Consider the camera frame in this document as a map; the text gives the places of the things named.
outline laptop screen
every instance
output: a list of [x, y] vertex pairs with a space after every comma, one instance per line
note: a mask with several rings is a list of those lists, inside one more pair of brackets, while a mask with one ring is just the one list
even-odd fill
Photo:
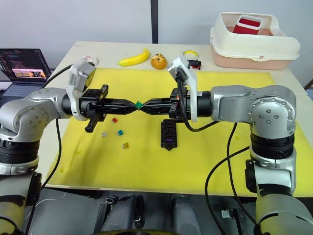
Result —
[[0, 49], [0, 64], [12, 82], [44, 83], [51, 76], [40, 49]]

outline laptop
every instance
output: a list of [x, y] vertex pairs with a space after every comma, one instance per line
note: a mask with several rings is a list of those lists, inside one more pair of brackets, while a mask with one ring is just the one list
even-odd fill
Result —
[[0, 106], [42, 88], [51, 76], [40, 49], [0, 49], [0, 65], [12, 82], [2, 94]]

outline yellow mat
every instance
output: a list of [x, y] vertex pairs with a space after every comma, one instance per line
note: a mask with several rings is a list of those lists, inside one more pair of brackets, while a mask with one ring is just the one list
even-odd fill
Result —
[[[109, 85], [108, 98], [125, 98], [134, 103], [151, 98], [168, 97], [175, 81], [166, 71], [97, 69], [90, 88]], [[268, 73], [198, 72], [198, 90], [208, 91], [213, 86], [242, 84], [253, 88], [273, 84]], [[168, 151], [160, 147], [160, 123], [168, 116], [151, 116], [136, 111], [125, 116], [108, 115], [95, 131], [85, 133], [87, 122], [71, 119], [63, 137], [62, 158], [50, 185], [78, 188], [114, 188], [158, 192], [204, 194], [204, 182], [212, 167], [226, 156], [226, 144], [232, 123], [221, 122], [202, 132], [192, 133], [177, 124], [178, 148]], [[200, 118], [199, 127], [211, 118]], [[125, 133], [118, 136], [116, 132]], [[108, 136], [101, 137], [102, 132]], [[313, 150], [297, 126], [296, 196], [312, 196]], [[128, 149], [122, 144], [128, 142]], [[247, 124], [238, 124], [230, 152], [250, 145]], [[254, 195], [246, 189], [246, 151], [232, 158], [235, 187], [239, 195]], [[232, 194], [227, 164], [213, 175], [211, 194]]]

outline banana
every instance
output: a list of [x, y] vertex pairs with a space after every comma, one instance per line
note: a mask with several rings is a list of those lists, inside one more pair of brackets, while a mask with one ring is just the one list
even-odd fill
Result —
[[136, 65], [141, 62], [144, 62], [146, 59], [150, 57], [150, 52], [144, 48], [143, 52], [141, 54], [122, 59], [118, 62], [120, 66], [130, 66], [130, 65]]

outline red object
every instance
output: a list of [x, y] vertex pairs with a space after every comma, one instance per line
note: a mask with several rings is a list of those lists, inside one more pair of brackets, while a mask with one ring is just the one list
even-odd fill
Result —
[[241, 15], [236, 23], [234, 33], [240, 34], [258, 34], [262, 19]]

